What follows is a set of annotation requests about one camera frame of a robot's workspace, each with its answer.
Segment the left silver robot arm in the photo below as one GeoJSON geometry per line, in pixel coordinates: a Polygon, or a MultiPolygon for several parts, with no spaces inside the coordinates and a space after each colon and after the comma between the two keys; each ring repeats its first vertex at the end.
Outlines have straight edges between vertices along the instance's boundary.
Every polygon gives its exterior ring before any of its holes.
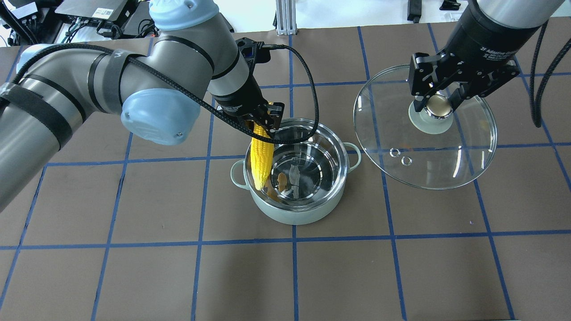
{"type": "Polygon", "coordinates": [[[267,101],[211,0],[152,0],[160,36],[149,55],[99,45],[33,45],[1,86],[4,210],[94,112],[118,115],[135,136],[178,145],[202,109],[253,136],[280,127],[284,105],[267,101]]]}

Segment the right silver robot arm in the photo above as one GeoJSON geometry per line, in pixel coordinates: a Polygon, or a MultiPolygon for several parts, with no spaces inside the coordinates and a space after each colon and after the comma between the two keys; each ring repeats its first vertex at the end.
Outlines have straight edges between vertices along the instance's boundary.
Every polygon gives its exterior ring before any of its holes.
{"type": "Polygon", "coordinates": [[[435,55],[414,53],[410,93],[421,112],[438,91],[459,84],[449,97],[455,111],[464,100],[486,97],[519,75],[514,55],[563,4],[561,0],[470,0],[446,45],[435,55]]]}

